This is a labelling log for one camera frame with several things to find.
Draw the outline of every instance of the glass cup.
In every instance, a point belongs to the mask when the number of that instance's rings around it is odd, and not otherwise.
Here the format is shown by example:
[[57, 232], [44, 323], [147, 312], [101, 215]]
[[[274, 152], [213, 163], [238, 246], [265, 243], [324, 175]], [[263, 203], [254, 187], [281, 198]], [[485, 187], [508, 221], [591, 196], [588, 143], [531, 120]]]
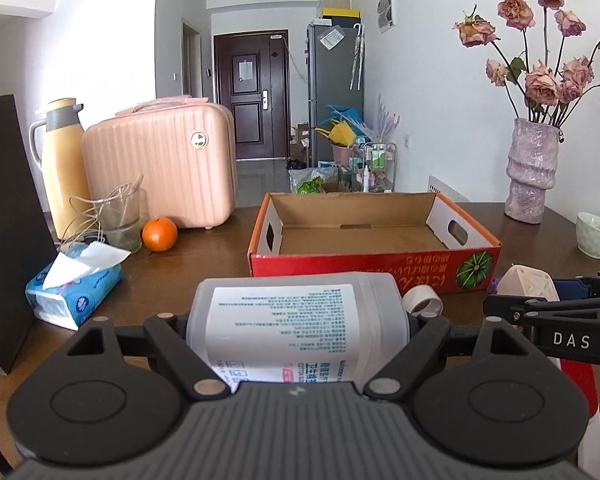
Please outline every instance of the glass cup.
[[95, 204], [100, 227], [113, 247], [135, 253], [142, 247], [138, 186]]

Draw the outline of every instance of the pink suitcase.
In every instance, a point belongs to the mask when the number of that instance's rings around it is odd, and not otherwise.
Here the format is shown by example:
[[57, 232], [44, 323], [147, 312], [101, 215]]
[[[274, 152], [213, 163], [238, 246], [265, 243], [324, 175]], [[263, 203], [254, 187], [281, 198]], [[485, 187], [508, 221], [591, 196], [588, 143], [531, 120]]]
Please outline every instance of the pink suitcase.
[[206, 98], [157, 99], [89, 128], [82, 154], [91, 197], [144, 174], [141, 216], [211, 229], [235, 208], [234, 118]]

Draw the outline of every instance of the white tape roll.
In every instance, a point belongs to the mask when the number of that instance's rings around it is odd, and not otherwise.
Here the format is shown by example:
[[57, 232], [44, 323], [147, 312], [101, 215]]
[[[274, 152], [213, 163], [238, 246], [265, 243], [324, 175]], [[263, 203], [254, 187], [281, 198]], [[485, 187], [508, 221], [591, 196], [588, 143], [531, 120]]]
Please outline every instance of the white tape roll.
[[416, 285], [402, 297], [404, 311], [417, 316], [418, 314], [442, 313], [442, 300], [429, 285]]

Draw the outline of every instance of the purple ceramic vase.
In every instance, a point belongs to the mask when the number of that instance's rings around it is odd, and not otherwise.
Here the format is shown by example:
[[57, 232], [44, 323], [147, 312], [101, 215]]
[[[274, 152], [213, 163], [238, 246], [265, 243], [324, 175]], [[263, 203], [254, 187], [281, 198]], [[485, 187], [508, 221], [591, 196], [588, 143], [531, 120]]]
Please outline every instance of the purple ceramic vase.
[[527, 224], [541, 222], [546, 190], [555, 186], [559, 135], [560, 130], [549, 124], [515, 119], [507, 165], [507, 216]]

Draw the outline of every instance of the brown table top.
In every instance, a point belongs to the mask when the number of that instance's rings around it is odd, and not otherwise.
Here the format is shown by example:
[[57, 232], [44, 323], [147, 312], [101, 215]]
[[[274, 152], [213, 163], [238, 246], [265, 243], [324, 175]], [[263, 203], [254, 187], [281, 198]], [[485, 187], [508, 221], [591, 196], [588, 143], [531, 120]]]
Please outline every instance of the brown table top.
[[[502, 242], [496, 275], [512, 264], [545, 270], [554, 278], [594, 274], [600, 260], [581, 253], [575, 225], [547, 210], [542, 224], [530, 226], [503, 214], [501, 203], [462, 205]], [[141, 324], [159, 312], [183, 314], [189, 310], [198, 283], [205, 278], [248, 276], [247, 248], [258, 208], [239, 208], [222, 226], [180, 233], [176, 246], [166, 253], [143, 248], [124, 264], [125, 278], [98, 308], [116, 325]], [[443, 297], [444, 315], [455, 324], [479, 324], [485, 292]], [[0, 376], [0, 448], [11, 463], [20, 458], [6, 425], [6, 403], [17, 386], [74, 332], [37, 322], [30, 331], [11, 373]], [[596, 368], [600, 391], [600, 368]]]

